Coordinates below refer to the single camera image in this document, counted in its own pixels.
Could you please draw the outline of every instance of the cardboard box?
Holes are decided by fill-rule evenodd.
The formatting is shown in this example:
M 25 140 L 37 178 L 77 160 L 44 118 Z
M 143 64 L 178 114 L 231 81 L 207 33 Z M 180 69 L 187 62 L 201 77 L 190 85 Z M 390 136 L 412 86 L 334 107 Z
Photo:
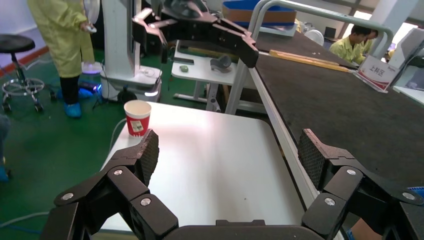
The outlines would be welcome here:
M 257 0 L 225 1 L 222 4 L 224 18 L 248 27 Z M 296 11 L 290 8 L 273 6 L 265 13 L 262 26 L 292 26 L 295 24 Z

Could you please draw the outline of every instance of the yellow gown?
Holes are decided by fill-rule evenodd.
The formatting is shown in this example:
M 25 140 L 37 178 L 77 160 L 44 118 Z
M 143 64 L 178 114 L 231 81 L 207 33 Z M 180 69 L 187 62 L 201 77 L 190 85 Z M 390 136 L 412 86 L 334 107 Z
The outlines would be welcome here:
M 80 30 L 87 21 L 79 0 L 27 0 L 29 10 L 49 49 L 61 78 L 73 78 L 82 73 L 81 50 L 87 61 L 94 62 L 90 35 Z

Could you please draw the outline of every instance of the black stool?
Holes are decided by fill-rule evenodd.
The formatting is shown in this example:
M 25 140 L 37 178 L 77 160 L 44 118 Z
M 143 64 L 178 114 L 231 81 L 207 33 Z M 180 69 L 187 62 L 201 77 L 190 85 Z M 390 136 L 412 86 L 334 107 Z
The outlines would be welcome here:
M 2 107 L 5 112 L 11 111 L 8 100 L 12 96 L 31 96 L 34 101 L 35 110 L 37 112 L 43 111 L 43 106 L 39 103 L 35 94 L 43 90 L 45 84 L 43 81 L 36 78 L 26 78 L 15 55 L 16 53 L 27 52 L 35 47 L 36 44 L 31 38 L 20 35 L 0 34 L 0 54 L 11 54 L 17 75 L 17 79 L 12 79 L 2 85 Z

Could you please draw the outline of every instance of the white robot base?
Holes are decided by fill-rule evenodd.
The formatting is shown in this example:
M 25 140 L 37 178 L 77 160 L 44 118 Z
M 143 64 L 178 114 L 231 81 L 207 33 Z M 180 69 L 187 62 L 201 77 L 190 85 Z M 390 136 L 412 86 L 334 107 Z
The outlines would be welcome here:
M 137 99 L 158 102 L 161 96 L 161 70 L 140 66 L 138 73 L 132 78 L 124 78 L 113 74 L 100 73 L 101 96 L 104 99 L 120 102 L 118 94 L 126 89 L 135 94 Z

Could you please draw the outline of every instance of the white chair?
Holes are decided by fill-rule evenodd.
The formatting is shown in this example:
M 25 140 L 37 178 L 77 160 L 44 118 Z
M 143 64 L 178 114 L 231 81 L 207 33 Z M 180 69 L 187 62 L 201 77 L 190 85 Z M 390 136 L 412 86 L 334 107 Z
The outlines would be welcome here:
M 317 44 L 321 46 L 324 45 L 324 36 L 320 31 L 313 29 L 313 30 L 307 31 L 304 35 L 310 40 L 316 42 Z

